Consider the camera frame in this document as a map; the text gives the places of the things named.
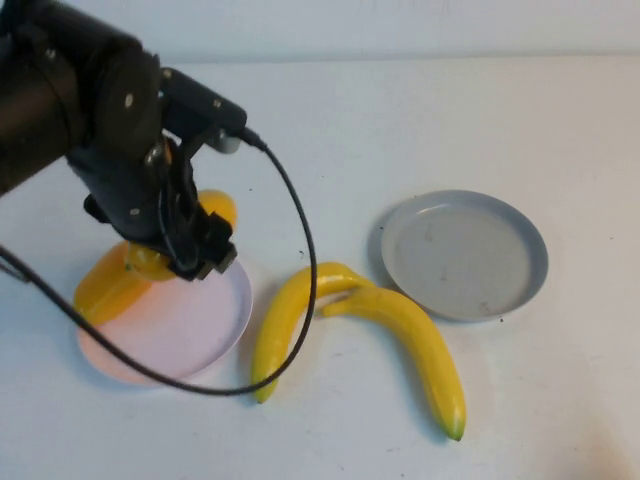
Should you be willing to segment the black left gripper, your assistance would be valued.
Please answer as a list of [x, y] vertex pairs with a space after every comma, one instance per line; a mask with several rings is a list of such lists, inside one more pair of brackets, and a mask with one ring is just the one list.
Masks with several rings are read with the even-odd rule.
[[195, 150], [160, 132], [96, 137], [67, 154], [89, 190], [84, 208], [125, 240], [169, 259], [188, 281], [224, 273], [237, 256], [231, 223], [201, 206]]

